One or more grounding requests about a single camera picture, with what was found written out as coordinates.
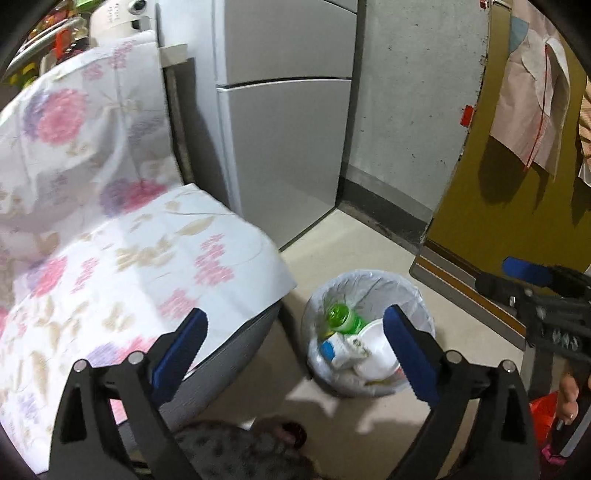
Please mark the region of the person's right hand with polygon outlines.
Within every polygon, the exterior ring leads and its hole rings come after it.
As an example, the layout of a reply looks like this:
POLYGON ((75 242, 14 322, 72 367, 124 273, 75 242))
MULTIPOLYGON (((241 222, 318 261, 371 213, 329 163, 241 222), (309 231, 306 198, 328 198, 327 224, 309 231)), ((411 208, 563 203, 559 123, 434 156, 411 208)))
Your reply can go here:
POLYGON ((560 381, 556 416, 564 425, 570 425, 578 415, 577 403, 579 386, 570 373, 565 373, 560 381))

